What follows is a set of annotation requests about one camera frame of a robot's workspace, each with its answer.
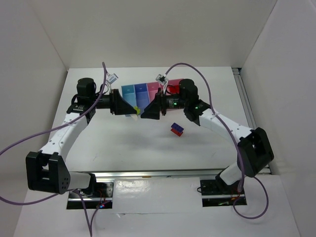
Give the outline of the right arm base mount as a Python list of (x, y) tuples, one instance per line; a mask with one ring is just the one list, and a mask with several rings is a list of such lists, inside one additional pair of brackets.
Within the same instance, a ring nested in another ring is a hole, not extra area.
[(233, 206), (247, 205), (245, 192), (237, 190), (238, 182), (227, 186), (220, 184), (217, 180), (200, 180), (200, 186), (197, 192), (201, 194), (203, 207), (220, 207), (220, 206)]

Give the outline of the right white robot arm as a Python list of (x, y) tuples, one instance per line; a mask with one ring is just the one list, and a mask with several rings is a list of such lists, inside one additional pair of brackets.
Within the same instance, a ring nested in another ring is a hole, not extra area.
[(141, 114), (143, 119), (158, 120), (169, 109), (183, 109), (186, 118), (196, 125), (222, 136), (235, 146), (237, 160), (216, 177), (223, 186), (243, 185), (243, 179), (255, 177), (273, 159), (274, 154), (264, 129), (243, 126), (199, 98), (198, 88), (191, 79), (179, 82), (179, 93), (166, 95), (161, 90)]

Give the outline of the light blue bin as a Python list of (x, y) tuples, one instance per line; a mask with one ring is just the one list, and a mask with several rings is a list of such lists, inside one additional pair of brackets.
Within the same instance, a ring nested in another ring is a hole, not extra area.
[(136, 107), (137, 101), (136, 101), (136, 93), (135, 93), (134, 85), (133, 84), (123, 85), (121, 86), (121, 89), (122, 89), (123, 99), (132, 107)]

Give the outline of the small pink bin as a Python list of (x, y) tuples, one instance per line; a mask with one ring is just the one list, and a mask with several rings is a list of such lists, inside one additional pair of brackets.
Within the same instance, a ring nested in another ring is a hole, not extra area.
[(156, 82), (147, 83), (149, 102), (152, 102), (154, 100), (155, 94), (157, 93), (159, 88), (161, 88), (161, 85), (157, 81)]

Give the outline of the red lego under blue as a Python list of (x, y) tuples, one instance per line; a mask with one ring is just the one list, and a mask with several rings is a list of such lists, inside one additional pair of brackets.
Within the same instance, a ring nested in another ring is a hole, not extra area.
[(183, 134), (183, 131), (182, 131), (182, 132), (179, 132), (178, 130), (176, 130), (176, 129), (174, 129), (174, 128), (172, 128), (170, 131), (173, 132), (174, 134), (176, 134), (176, 135), (179, 136), (179, 137)]

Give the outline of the large pink bin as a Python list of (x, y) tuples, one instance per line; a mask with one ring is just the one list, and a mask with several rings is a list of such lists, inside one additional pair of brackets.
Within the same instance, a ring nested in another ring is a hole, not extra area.
[[(178, 85), (179, 86), (179, 83), (181, 80), (182, 79), (172, 79), (168, 82), (167, 86), (168, 85)], [(165, 88), (163, 86), (161, 86), (161, 90), (163, 90), (164, 93), (166, 93), (167, 86)]]

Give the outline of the aluminium front rail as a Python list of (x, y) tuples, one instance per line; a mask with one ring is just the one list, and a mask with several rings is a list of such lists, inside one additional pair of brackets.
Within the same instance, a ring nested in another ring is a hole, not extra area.
[(184, 169), (184, 170), (139, 170), (139, 171), (70, 171), (70, 173), (93, 173), (96, 179), (138, 179), (138, 178), (183, 178), (215, 177), (221, 169)]

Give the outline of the yellow green lego block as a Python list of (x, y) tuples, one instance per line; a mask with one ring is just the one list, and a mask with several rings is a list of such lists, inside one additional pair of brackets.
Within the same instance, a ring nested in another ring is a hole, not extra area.
[(133, 108), (136, 111), (136, 115), (137, 116), (141, 114), (141, 110), (140, 110), (140, 108), (138, 106), (134, 106)]

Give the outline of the blue lego brick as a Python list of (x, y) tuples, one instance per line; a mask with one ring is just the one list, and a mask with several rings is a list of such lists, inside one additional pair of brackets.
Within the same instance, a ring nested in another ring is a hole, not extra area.
[(177, 123), (173, 123), (171, 126), (172, 129), (176, 130), (177, 132), (181, 133), (183, 132), (183, 127), (181, 127), (180, 125), (178, 125)]

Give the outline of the dark blue bin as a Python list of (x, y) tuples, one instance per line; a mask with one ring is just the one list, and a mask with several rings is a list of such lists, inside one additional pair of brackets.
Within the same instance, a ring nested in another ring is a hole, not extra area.
[(146, 83), (135, 84), (136, 103), (140, 110), (144, 110), (150, 103), (148, 87)]

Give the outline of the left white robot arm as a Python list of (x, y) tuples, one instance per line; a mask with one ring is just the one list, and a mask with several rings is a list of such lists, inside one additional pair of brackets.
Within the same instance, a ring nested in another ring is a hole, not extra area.
[(108, 95), (96, 91), (91, 78), (82, 78), (77, 83), (62, 127), (38, 151), (26, 156), (28, 188), (33, 191), (64, 194), (68, 190), (82, 190), (92, 195), (96, 189), (96, 176), (86, 172), (70, 172), (65, 164), (67, 155), (79, 135), (91, 122), (96, 109), (108, 109), (113, 115), (136, 114), (117, 89)]

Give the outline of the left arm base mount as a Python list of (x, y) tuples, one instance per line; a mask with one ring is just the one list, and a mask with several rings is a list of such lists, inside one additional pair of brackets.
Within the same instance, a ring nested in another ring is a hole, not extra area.
[[(114, 181), (97, 182), (94, 191), (86, 193), (79, 190), (82, 196), (86, 209), (112, 209), (113, 208), (113, 193)], [(83, 209), (83, 204), (77, 193), (70, 193), (67, 201), (67, 210)]]

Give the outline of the white lego brick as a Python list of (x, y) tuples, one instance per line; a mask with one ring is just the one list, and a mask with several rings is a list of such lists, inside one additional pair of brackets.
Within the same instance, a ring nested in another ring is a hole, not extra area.
[(135, 121), (137, 121), (138, 120), (138, 116), (136, 115), (136, 114), (132, 114), (132, 115), (130, 115)]

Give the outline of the red lego brick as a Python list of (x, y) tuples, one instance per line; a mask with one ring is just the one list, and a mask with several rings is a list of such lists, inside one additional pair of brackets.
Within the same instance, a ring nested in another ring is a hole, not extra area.
[(179, 93), (179, 86), (178, 85), (168, 85), (166, 89), (167, 94), (178, 94)]

